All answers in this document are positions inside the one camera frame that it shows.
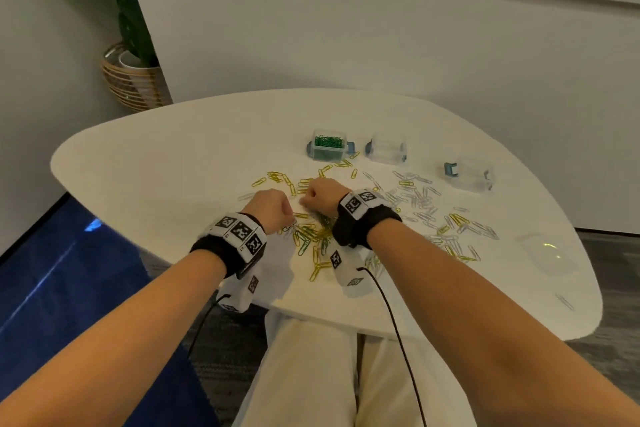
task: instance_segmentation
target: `forearm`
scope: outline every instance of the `forearm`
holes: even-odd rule
[[[189,254],[0,403],[0,424],[122,425],[224,276],[224,263],[216,255]]]
[[[395,220],[380,222],[367,240],[476,415],[494,425],[524,425],[527,415],[534,421],[555,412],[557,425],[569,425],[555,408],[576,419],[604,402],[639,418],[628,397],[465,264]]]

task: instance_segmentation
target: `leg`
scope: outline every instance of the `leg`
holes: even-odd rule
[[[269,348],[234,427],[353,427],[356,333],[269,311]]]
[[[429,427],[475,427],[467,396],[429,343],[404,339]],[[397,341],[367,336],[360,370],[356,427],[421,427],[409,370]]]

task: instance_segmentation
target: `wicker basket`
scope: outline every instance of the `wicker basket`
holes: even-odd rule
[[[164,107],[172,103],[162,69],[123,67],[120,55],[126,49],[121,42],[104,52],[102,73],[109,90],[118,101],[134,112]]]

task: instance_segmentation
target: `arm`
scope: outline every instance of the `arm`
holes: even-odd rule
[[[314,180],[301,202],[329,216],[348,188]],[[418,325],[491,426],[640,426],[640,408],[488,280],[396,220],[367,242]]]
[[[287,197],[276,190],[256,193],[243,211],[258,218],[267,234],[294,220]],[[0,425],[122,425],[225,274],[215,254],[189,253],[0,403]]]

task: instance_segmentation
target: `container filled with green paper clips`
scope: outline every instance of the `container filled with green paper clips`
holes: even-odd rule
[[[316,128],[307,147],[313,160],[340,162],[348,150],[347,134],[341,131]]]

